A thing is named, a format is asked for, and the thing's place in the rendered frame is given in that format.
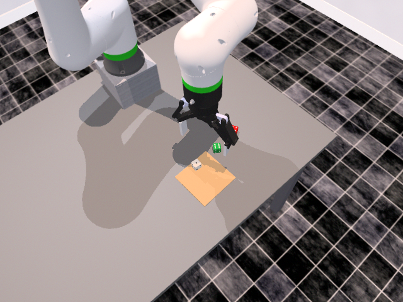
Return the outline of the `orange flat mat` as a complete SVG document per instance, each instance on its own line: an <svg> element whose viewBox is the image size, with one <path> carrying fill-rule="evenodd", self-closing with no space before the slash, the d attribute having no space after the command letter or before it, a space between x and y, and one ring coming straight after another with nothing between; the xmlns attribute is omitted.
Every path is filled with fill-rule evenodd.
<svg viewBox="0 0 403 302"><path fill-rule="evenodd" d="M196 171L190 164L175 178L206 206L236 177L206 151L197 159L201 162L201 168Z"/></svg>

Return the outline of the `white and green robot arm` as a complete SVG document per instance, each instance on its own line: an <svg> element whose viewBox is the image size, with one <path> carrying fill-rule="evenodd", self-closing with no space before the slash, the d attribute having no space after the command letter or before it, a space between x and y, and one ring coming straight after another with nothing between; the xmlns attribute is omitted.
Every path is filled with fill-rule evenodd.
<svg viewBox="0 0 403 302"><path fill-rule="evenodd" d="M191 0L201 12L176 35L174 53L186 102L209 108L222 97L227 57L256 25L255 0ZM48 52L65 70L103 60L106 71L130 76L144 65L127 0L34 0ZM140 56L140 55L141 56Z"/></svg>

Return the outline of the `green die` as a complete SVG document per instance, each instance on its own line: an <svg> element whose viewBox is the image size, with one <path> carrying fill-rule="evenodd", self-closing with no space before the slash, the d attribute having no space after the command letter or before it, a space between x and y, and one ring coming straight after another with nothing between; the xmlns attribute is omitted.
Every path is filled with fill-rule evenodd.
<svg viewBox="0 0 403 302"><path fill-rule="evenodd" d="M214 152L214 153L219 153L219 152L221 152L221 145L220 145L220 143L213 143L213 152Z"/></svg>

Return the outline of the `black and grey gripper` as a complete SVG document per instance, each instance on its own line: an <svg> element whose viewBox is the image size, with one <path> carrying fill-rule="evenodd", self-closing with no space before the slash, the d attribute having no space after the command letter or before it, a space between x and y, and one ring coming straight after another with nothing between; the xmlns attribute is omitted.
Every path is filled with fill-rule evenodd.
<svg viewBox="0 0 403 302"><path fill-rule="evenodd" d="M188 104L183 96L182 99L179 101L179 106L177 110L173 113L172 117L177 118L177 121L179 122L180 133L182 136L188 130L186 122L187 119L197 117L197 119L208 123L208 125L213 128L221 137L221 139L225 142L223 155L226 156L230 150L230 146L234 146L239 138L230 122L229 115L227 113L225 115L219 114L218 105L219 103L209 108L196 108ZM180 114L180 111L187 106L190 110Z"/></svg>

